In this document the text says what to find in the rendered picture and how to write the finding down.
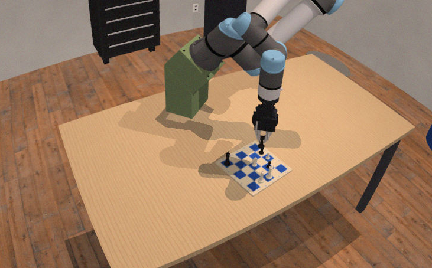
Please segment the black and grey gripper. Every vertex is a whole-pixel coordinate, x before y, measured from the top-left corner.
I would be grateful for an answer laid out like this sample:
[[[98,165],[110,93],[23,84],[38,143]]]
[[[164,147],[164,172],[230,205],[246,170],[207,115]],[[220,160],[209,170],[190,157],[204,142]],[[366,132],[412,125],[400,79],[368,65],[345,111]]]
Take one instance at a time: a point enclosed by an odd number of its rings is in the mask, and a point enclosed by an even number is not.
[[[274,104],[279,101],[279,98],[267,102],[265,99],[261,98],[258,95],[258,99],[260,102],[262,102],[262,104],[259,104],[256,107],[256,111],[254,111],[252,115],[252,123],[254,125],[256,137],[258,134],[257,140],[259,143],[261,141],[261,131],[266,131],[266,135],[264,135],[265,143],[266,141],[269,141],[269,137],[273,132],[275,132],[275,127],[278,124],[278,114]]]

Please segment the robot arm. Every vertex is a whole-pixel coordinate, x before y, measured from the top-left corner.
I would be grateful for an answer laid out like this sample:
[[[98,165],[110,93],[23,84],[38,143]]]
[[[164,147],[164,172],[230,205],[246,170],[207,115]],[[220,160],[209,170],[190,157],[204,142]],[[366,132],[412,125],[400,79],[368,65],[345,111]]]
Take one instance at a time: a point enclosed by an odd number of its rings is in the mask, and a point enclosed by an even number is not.
[[[283,91],[287,49],[290,38],[318,15],[332,14],[344,0],[302,0],[268,31],[266,27],[291,0],[262,0],[249,14],[227,18],[207,36],[189,48],[193,61],[202,69],[215,70],[229,55],[250,76],[259,75],[258,95],[267,102]],[[260,62],[261,61],[261,62]]]

